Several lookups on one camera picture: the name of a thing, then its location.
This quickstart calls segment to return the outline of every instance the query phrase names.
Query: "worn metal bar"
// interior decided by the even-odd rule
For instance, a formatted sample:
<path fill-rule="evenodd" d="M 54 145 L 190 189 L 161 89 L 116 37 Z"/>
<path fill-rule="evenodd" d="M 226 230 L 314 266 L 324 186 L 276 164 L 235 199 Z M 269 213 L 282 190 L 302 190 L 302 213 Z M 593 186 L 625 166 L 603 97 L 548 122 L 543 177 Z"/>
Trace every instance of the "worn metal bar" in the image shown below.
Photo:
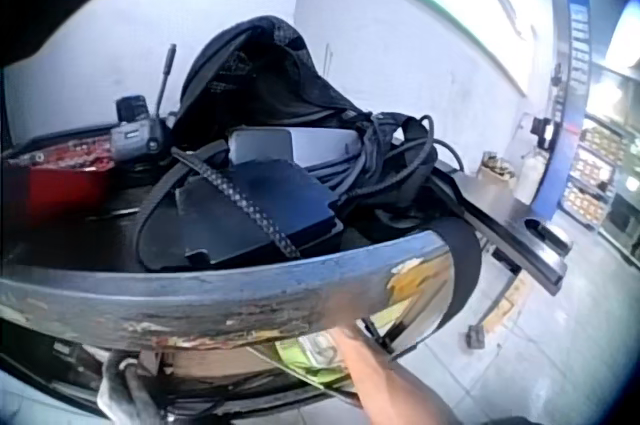
<path fill-rule="evenodd" d="M 334 255 L 172 274 L 3 267 L 0 317 L 125 350 L 235 348 L 369 316 L 420 291 L 402 276 L 448 263 L 434 232 Z"/>

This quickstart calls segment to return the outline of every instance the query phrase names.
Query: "black strap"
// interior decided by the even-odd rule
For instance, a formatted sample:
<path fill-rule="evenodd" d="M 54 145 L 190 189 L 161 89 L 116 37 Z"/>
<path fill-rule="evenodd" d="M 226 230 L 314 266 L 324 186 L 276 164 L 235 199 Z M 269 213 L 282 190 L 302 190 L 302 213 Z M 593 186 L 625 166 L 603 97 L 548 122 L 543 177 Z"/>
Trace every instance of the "black strap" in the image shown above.
<path fill-rule="evenodd" d="M 482 250 L 476 232 L 467 222 L 457 217 L 438 218 L 429 224 L 429 229 L 437 233 L 449 247 L 453 262 L 453 293 L 449 306 L 440 318 L 433 332 L 425 335 L 414 345 L 394 356 L 401 358 L 424 342 L 427 338 L 449 323 L 467 304 L 480 280 Z M 405 330 L 395 326 L 386 339 L 393 342 Z"/>
<path fill-rule="evenodd" d="M 203 161 L 213 160 L 216 164 L 220 164 L 227 157 L 228 151 L 229 148 L 226 142 L 218 140 L 199 149 L 195 152 L 195 156 Z M 140 238 L 142 237 L 142 232 L 149 218 L 151 218 L 153 212 L 158 208 L 162 199 L 177 185 L 182 183 L 190 173 L 193 173 L 191 168 L 183 163 L 177 163 L 156 183 L 140 206 L 140 210 L 136 214 L 136 223 L 133 232 L 133 252 L 141 264 L 144 265 L 144 261 L 140 256 Z"/>

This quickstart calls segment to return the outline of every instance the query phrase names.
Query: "store shelf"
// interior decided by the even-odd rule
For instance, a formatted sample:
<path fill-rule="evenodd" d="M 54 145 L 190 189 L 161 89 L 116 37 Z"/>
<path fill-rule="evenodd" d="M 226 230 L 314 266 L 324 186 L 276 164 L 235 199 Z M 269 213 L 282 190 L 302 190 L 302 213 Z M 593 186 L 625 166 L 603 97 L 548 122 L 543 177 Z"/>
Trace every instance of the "store shelf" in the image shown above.
<path fill-rule="evenodd" d="M 562 209 L 562 211 L 564 213 L 569 215 L 571 218 L 573 218 L 576 222 L 578 222 L 580 225 L 582 225 L 587 230 L 595 231 L 595 230 L 598 229 L 598 225 L 597 224 L 585 220 L 582 216 L 580 216 L 578 213 L 576 213 L 570 207 L 565 207 L 564 203 L 562 203 L 562 202 L 560 202 L 560 208 Z"/>
<path fill-rule="evenodd" d="M 604 199 L 607 203 L 613 198 L 611 195 L 606 194 L 605 192 L 603 192 L 599 188 L 594 187 L 593 185 L 591 185 L 591 184 L 585 182 L 584 180 L 582 180 L 577 175 L 574 175 L 573 172 L 571 172 L 569 174 L 569 179 L 573 183 L 575 183 L 578 187 L 582 188 L 583 190 L 585 190 L 587 192 L 590 192 L 593 195 L 596 195 L 596 196 Z"/>
<path fill-rule="evenodd" d="M 617 167 L 618 164 L 616 162 L 614 162 L 613 160 L 611 160 L 610 158 L 605 157 L 601 152 L 598 152 L 597 150 L 594 150 L 593 148 L 591 148 L 589 145 L 587 145 L 584 142 L 579 142 L 578 146 L 580 148 L 582 148 L 583 150 L 586 150 L 587 152 L 589 152 L 591 155 L 593 155 L 594 157 L 596 157 L 598 160 L 602 160 L 604 163 L 606 163 L 607 165 L 609 165 L 610 167 Z"/>
<path fill-rule="evenodd" d="M 598 125 L 600 125 L 603 128 L 606 128 L 607 130 L 615 133 L 616 135 L 622 137 L 622 138 L 627 138 L 629 135 L 631 135 L 632 133 L 629 132 L 629 130 L 621 127 L 620 125 L 617 125 L 609 120 L 606 120 L 604 118 L 600 118 L 597 115 L 593 115 L 591 113 L 585 113 L 585 118 L 588 118 L 589 120 L 591 120 L 592 122 L 597 123 Z"/>

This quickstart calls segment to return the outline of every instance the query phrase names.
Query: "ceiling light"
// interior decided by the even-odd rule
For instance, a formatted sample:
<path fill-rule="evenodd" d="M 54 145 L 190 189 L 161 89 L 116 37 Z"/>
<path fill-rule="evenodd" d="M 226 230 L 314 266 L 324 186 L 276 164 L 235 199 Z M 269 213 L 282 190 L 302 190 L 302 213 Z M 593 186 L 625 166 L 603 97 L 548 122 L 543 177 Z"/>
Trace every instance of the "ceiling light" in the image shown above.
<path fill-rule="evenodd" d="M 635 177 L 628 177 L 625 183 L 630 192 L 635 192 L 640 186 L 640 181 Z"/>
<path fill-rule="evenodd" d="M 640 0 L 629 0 L 611 37 L 605 63 L 614 70 L 633 67 L 640 59 Z"/>

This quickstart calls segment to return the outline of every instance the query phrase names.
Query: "braided cable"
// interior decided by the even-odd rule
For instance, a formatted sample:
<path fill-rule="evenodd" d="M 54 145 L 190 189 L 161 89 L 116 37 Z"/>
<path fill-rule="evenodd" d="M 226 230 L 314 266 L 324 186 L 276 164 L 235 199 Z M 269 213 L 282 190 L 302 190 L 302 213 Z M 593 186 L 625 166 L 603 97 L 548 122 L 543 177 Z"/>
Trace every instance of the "braided cable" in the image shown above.
<path fill-rule="evenodd" d="M 273 243 L 282 251 L 287 258 L 300 258 L 300 252 L 295 247 L 289 237 L 280 231 L 278 226 L 261 209 L 253 203 L 247 196 L 238 190 L 231 180 L 226 178 L 217 170 L 211 168 L 199 158 L 183 152 L 175 147 L 171 149 L 171 154 L 202 175 L 208 182 L 216 187 L 222 194 L 231 200 L 240 210 L 246 213 L 256 225 L 271 239 Z"/>

